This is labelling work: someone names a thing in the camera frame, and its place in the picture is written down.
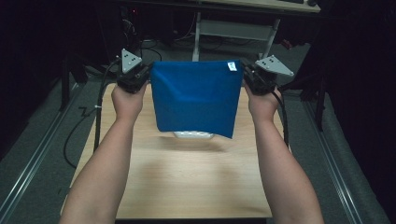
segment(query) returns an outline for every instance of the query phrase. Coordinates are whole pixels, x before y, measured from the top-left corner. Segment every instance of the gray floor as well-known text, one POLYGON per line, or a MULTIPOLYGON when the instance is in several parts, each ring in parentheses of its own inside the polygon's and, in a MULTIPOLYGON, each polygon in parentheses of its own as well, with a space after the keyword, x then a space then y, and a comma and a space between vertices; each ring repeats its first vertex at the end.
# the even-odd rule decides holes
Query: gray floor
MULTIPOLYGON (((256 59, 257 52, 255 51, 261 45, 260 43, 245 41, 235 44, 235 42, 236 40, 230 40, 216 50, 209 49, 216 48, 217 43, 204 44, 205 49, 201 51, 201 61, 241 57, 251 61, 256 59)), ((174 45, 172 48, 158 44, 152 49, 161 53, 163 61, 190 61, 192 53, 190 41, 178 43, 179 45, 174 45)), ((154 46, 154 42, 145 43, 145 47, 150 46, 154 46)), ((271 54, 275 54, 281 62, 296 73, 308 50, 309 45, 290 50, 274 45, 271 54)), ((159 55, 150 50, 143 50, 143 60, 144 63, 157 61, 159 55)), ((282 85, 289 81, 290 78, 280 77, 278 84, 282 85)), ((61 86, 58 84, 30 118, 18 142, 0 163, 0 202, 9 201, 8 194, 35 154, 47 129, 57 116, 64 115, 57 132, 46 147, 47 150, 43 151, 43 160, 37 165, 37 170, 34 170, 33 178, 24 185, 26 189, 21 190, 19 194, 21 197, 15 198, 16 202, 13 203, 15 207, 9 207, 8 212, 5 212, 8 207, 4 206, 0 209, 2 217, 6 214, 5 223, 6 220, 7 223, 57 223, 64 197, 74 174, 74 169, 64 161, 64 142, 81 119, 82 110, 79 107, 84 106, 91 110, 95 105, 99 84, 100 79, 95 75, 90 75, 90 80, 86 85, 76 87, 73 91, 74 101, 66 114, 58 112, 61 102, 61 86)), ((317 191, 326 223, 389 223, 348 148, 329 98, 326 98, 326 110, 323 117, 324 132, 318 135, 308 111, 310 105, 314 105, 315 102, 301 102, 298 93, 299 91, 288 91, 285 94, 290 126, 290 146, 317 191), (353 200, 358 214, 350 215, 347 211, 348 207, 340 199, 342 192, 337 188, 334 174, 329 169, 328 160, 323 153, 321 136, 324 136, 325 145, 332 153, 335 165, 349 192, 347 197, 353 200), (361 220, 354 221, 353 217, 359 217, 361 220)), ((74 164, 78 163, 93 119, 94 115, 89 116, 78 126, 67 146, 67 155, 74 164)))

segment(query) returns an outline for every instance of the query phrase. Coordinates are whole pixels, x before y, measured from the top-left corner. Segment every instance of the white label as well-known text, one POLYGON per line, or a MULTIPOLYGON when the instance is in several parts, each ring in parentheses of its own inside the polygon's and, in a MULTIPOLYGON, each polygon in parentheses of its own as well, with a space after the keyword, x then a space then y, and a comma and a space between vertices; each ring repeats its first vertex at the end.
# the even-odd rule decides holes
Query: white label
POLYGON ((234 63, 234 62, 228 63, 228 67, 230 68, 230 71, 238 71, 238 70, 236 69, 236 66, 235 66, 235 63, 234 63))

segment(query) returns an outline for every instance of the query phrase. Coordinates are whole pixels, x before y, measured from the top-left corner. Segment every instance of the metal rail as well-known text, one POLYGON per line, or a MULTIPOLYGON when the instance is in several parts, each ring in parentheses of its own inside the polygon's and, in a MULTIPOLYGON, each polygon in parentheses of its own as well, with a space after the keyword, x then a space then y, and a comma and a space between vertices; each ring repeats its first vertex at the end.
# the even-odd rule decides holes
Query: metal rail
POLYGON ((315 112, 313 106, 309 102, 303 102, 303 106, 305 112, 309 117, 311 117, 310 122, 321 144, 323 156, 329 169, 329 174, 332 177, 332 182, 334 183, 335 189, 340 197, 340 201, 344 206, 349 222, 354 224, 363 223, 358 208, 356 207, 353 197, 349 191, 349 187, 341 175, 340 169, 335 162, 335 158, 332 156, 332 151, 327 143, 326 137, 324 133, 318 129, 318 126, 315 123, 315 112))
POLYGON ((71 104, 77 98, 81 89, 82 88, 78 84, 75 84, 73 86, 73 96, 71 102, 64 109, 64 111, 58 112, 56 118, 51 123, 40 144, 36 148, 35 153, 32 155, 31 159, 26 164, 25 168, 18 177, 18 180, 16 181, 14 187, 8 194, 7 198, 3 201, 0 207, 0 223, 7 223, 8 220, 11 218, 11 215, 16 206, 18 205, 18 202, 20 201, 26 189, 29 187, 29 184, 32 181, 33 177, 35 177, 35 173, 40 167, 41 162, 46 157, 47 152, 50 149, 50 142, 53 136, 58 131, 59 126, 61 125, 65 115, 67 114, 67 111, 69 110, 71 104))

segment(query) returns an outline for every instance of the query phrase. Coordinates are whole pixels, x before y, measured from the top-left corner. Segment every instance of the forearm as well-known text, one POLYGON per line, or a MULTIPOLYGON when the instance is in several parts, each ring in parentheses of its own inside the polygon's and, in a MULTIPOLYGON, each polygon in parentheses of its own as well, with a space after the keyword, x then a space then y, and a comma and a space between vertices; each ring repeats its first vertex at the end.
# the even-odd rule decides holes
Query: forearm
POLYGON ((255 121, 262 185, 276 223, 321 223, 316 193, 270 119, 255 121))
POLYGON ((71 188, 61 223, 114 223, 130 167, 133 127, 123 120, 111 126, 71 188))

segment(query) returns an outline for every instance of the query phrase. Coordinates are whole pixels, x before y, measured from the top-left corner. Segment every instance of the human arm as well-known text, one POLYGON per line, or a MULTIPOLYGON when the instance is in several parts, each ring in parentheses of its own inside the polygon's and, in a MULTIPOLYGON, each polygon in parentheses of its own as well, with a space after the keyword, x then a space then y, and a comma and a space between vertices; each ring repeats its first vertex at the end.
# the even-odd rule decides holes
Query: human arm
POLYGON ((116 86, 116 120, 76 178, 60 223, 114 223, 128 178, 134 123, 146 85, 137 94, 116 86))
POLYGON ((253 95, 247 85, 246 91, 255 127, 262 185, 275 223, 324 223, 311 182, 274 124, 277 99, 271 93, 253 95))

